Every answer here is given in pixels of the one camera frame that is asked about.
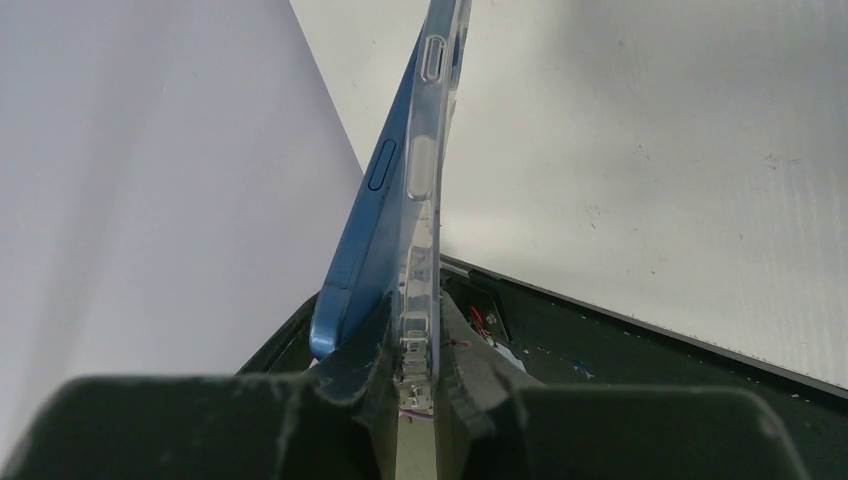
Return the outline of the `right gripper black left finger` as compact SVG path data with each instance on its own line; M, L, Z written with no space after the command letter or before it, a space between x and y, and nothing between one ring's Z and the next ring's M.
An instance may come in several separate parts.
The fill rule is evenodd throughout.
M5 479L391 479L392 303L299 373L88 376L49 397Z

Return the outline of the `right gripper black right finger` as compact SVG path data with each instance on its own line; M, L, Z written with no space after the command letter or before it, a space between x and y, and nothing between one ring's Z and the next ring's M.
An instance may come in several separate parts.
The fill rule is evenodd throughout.
M440 300L441 479L805 479L783 422L736 388L546 385Z

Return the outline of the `black phone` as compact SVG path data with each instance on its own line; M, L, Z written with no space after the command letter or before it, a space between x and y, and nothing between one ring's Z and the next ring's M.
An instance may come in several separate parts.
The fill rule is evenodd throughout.
M397 274L404 147L417 38L318 294L309 347L319 361L355 337Z

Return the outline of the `clear transparent phone case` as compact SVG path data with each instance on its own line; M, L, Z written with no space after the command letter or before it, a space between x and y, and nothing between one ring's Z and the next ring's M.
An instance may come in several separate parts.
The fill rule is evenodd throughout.
M403 154L393 325L399 407L433 408L440 343L441 180L472 4L432 1L419 35Z

